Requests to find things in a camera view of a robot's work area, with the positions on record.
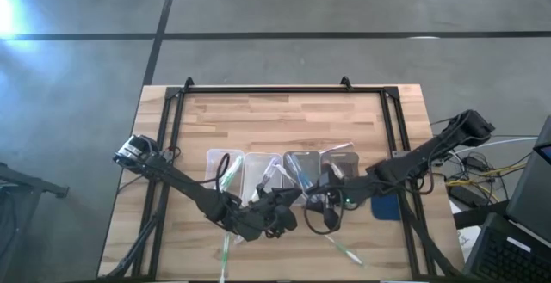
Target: blue cloth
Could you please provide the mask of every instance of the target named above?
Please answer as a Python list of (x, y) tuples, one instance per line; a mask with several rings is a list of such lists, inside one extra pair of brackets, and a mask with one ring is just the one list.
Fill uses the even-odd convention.
[(371, 197), (371, 212), (380, 220), (400, 220), (398, 195)]

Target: laptop keyboard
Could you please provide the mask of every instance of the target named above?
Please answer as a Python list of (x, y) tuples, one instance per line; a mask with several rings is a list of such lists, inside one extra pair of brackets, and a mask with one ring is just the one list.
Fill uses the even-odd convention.
[(491, 232), (476, 274), (507, 282), (551, 282), (551, 263)]

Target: concrete floor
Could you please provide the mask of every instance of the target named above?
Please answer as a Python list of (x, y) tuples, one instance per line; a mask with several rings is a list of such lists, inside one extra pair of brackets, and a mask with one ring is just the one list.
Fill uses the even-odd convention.
[[(163, 2), (0, 0), (0, 33), (154, 33)], [(167, 32), (550, 28), (551, 0), (175, 0)], [(71, 187), (65, 200), (44, 195), (7, 281), (95, 276), (121, 172), (110, 158), (131, 131), (151, 48), (0, 41), (0, 161)], [(537, 38), (166, 41), (153, 83), (421, 83), (432, 120), (474, 108), (497, 134), (537, 134), (551, 114), (550, 53)], [(531, 145), (482, 152), (504, 165)]]

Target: laptop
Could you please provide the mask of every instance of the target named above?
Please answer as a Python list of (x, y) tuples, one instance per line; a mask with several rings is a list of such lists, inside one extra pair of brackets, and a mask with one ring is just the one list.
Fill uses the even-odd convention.
[(551, 282), (551, 116), (505, 215), (491, 213), (463, 273), (503, 282)]

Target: wooden tabletop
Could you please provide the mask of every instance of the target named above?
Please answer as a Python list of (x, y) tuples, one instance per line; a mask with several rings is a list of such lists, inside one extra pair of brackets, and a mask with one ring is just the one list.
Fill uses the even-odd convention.
[[(410, 143), (416, 147), (432, 137), (421, 88), (417, 84), (397, 86)], [(134, 134), (156, 138), (165, 88), (144, 87)], [(399, 136), (396, 122), (393, 126)], [(360, 157), (360, 174), (370, 164), (388, 157), (381, 101), (376, 94), (186, 95), (178, 136), (182, 155), (175, 165), (196, 180), (205, 178), (206, 153), (211, 148), (283, 154), (353, 142)], [(125, 171), (121, 185), (134, 177)], [(118, 195), (99, 274), (113, 269), (138, 235), (145, 191), (146, 181), (139, 180)], [(461, 248), (441, 181), (437, 181), (432, 194), (423, 197), (423, 203), (431, 236), (451, 262), (461, 268)], [(362, 258), (367, 264), (365, 268), (344, 257), (326, 238), (312, 233), (300, 208), (293, 210), (299, 224), (295, 231), (286, 232), (280, 239), (261, 237), (251, 243), (230, 246), (228, 280), (411, 278), (402, 223), (375, 219), (369, 202), (354, 212), (346, 212), (342, 228), (331, 235)], [(322, 226), (319, 215), (313, 214), (311, 220)], [(224, 234), (204, 219), (193, 201), (171, 189), (157, 279), (217, 280)], [(416, 246), (424, 268), (418, 240)], [(145, 271), (149, 249), (145, 254)]]

